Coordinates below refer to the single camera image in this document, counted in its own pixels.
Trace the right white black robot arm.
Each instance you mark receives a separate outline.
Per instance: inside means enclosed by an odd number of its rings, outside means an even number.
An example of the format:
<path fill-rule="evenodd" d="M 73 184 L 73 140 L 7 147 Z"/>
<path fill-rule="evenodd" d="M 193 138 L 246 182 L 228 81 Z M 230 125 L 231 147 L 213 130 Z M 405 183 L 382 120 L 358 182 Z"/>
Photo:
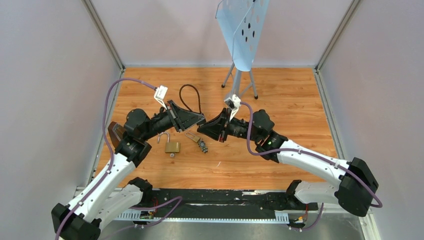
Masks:
<path fill-rule="evenodd" d="M 376 196 L 379 184 L 367 163 L 361 158 L 351 160 L 326 156 L 305 148 L 274 131 L 274 122 L 264 109 L 252 112 L 249 120 L 230 118 L 230 109 L 201 124 L 197 131 L 219 142 L 228 136 L 256 145 L 248 151 L 267 161 L 291 165 L 323 179 L 323 182 L 294 180 L 285 195 L 286 204 L 298 209 L 303 204 L 338 204 L 345 211 L 358 216 L 367 215 L 370 207 L 381 208 Z"/>

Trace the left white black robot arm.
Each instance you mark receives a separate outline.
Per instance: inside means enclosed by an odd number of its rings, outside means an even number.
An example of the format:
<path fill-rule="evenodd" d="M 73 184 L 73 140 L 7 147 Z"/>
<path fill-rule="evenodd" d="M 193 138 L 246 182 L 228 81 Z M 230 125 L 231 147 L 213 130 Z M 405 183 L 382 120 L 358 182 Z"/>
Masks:
<path fill-rule="evenodd" d="M 52 209 L 55 239 L 97 240 L 102 230 L 130 207 L 149 206 L 153 201 L 152 187 L 139 177 L 129 181 L 116 195 L 111 193 L 149 154 L 149 139 L 171 128 L 183 132 L 205 121 L 204 114 L 183 109 L 172 100 L 152 117 L 143 109 L 131 110 L 121 135 L 110 136 L 113 144 L 105 140 L 110 159 L 104 168 L 78 196 Z"/>

